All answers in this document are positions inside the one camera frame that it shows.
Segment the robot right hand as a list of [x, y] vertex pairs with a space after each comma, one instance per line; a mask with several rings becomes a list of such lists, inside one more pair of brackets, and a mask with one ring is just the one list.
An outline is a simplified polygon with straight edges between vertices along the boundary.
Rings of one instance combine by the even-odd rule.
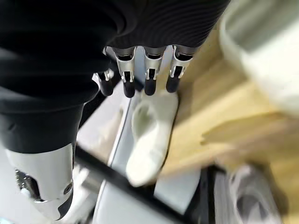
[[3, 0], [0, 3], [0, 141], [20, 191], [57, 221], [73, 198], [75, 144], [84, 105], [113, 93], [116, 55], [124, 94], [135, 94], [135, 49], [145, 50], [145, 93], [156, 90], [165, 49], [174, 49], [165, 115], [195, 52], [227, 0]]

